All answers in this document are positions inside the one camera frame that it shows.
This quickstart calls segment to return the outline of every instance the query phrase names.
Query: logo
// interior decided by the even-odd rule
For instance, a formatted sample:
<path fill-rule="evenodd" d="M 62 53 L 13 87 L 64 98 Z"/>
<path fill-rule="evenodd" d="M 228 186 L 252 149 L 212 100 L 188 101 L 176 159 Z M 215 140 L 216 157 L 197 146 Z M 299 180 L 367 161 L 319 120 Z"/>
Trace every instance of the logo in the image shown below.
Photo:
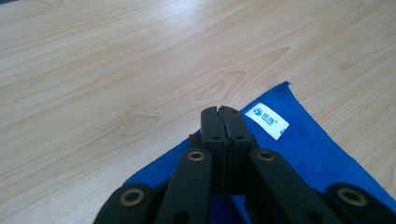
<path fill-rule="evenodd" d="M 253 113 L 257 116 L 261 116 L 262 115 L 262 110 L 260 108 L 256 108 L 253 110 Z"/>

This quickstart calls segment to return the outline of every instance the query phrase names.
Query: white label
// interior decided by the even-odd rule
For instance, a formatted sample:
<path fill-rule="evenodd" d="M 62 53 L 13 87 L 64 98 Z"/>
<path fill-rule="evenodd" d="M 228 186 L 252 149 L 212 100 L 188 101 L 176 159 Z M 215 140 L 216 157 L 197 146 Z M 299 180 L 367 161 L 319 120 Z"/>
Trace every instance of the white label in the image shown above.
<path fill-rule="evenodd" d="M 289 127 L 289 124 L 274 110 L 261 103 L 255 105 L 245 115 L 256 121 L 275 140 Z"/>

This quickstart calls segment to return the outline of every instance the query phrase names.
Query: blue microfiber cloth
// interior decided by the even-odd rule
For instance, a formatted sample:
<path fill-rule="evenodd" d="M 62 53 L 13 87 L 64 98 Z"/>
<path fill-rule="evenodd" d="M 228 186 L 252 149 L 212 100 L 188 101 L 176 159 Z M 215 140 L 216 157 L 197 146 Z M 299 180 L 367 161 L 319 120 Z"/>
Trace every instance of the blue microfiber cloth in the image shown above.
<path fill-rule="evenodd" d="M 245 116 L 258 103 L 267 105 L 289 123 L 288 129 L 277 141 Z M 396 202 L 311 118 L 293 96 L 289 82 L 272 88 L 243 108 L 241 113 L 259 146 L 280 153 L 312 188 L 324 192 L 333 183 L 352 184 L 370 192 L 396 213 Z M 156 187 L 172 175 L 181 153 L 187 149 L 186 139 L 132 175 L 124 185 L 144 183 Z M 249 223 L 244 200 L 243 196 L 214 196 L 211 223 Z"/>

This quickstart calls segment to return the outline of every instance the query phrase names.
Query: brass ring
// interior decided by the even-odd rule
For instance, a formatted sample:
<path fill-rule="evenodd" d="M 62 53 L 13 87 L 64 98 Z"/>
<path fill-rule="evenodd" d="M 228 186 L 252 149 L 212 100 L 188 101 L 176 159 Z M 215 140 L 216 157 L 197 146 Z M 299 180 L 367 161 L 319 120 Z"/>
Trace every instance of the brass ring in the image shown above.
<path fill-rule="evenodd" d="M 275 159 L 274 154 L 269 151 L 260 151 L 257 157 L 262 161 L 273 161 Z"/>
<path fill-rule="evenodd" d="M 137 198 L 129 200 L 127 196 L 131 193 L 136 193 Z M 141 189 L 127 189 L 120 197 L 120 203 L 124 206 L 134 206 L 143 201 L 145 193 Z"/>
<path fill-rule="evenodd" d="M 337 190 L 338 197 L 340 197 L 344 202 L 350 203 L 355 206 L 364 206 L 367 204 L 367 199 L 359 192 L 349 188 L 342 188 Z"/>
<path fill-rule="evenodd" d="M 205 154 L 199 151 L 193 151 L 187 157 L 191 161 L 202 161 L 205 158 Z"/>

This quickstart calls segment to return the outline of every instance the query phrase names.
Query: table surface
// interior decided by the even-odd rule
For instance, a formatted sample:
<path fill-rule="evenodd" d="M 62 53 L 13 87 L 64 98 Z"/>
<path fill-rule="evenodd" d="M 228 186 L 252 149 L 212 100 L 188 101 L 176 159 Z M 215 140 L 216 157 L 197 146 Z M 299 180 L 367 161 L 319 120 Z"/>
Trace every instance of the table surface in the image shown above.
<path fill-rule="evenodd" d="M 17 1 L 0 36 L 1 223 L 92 223 L 202 109 L 284 80 L 396 197 L 395 1 Z"/>

